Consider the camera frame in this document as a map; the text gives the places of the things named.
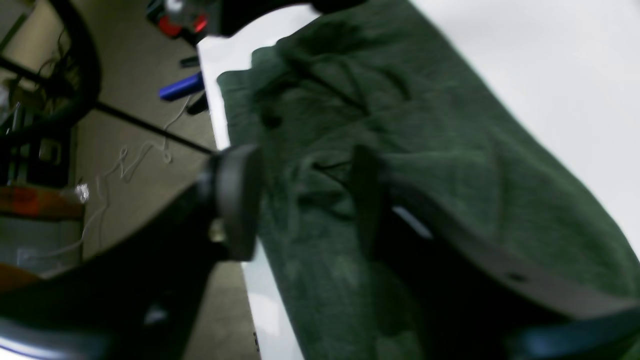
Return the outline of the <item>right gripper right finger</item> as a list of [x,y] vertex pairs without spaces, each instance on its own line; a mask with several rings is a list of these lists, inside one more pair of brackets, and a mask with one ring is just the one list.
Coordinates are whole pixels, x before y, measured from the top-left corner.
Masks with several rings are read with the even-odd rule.
[[350,173],[362,251],[386,264],[431,316],[483,331],[637,331],[639,303],[510,254],[357,146]]

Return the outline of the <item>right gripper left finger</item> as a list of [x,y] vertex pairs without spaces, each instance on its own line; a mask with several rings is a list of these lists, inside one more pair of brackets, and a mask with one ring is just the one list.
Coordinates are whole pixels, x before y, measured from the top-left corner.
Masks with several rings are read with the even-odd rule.
[[258,145],[230,146],[215,153],[198,177],[198,203],[222,222],[231,260],[253,260],[258,242],[263,158]]

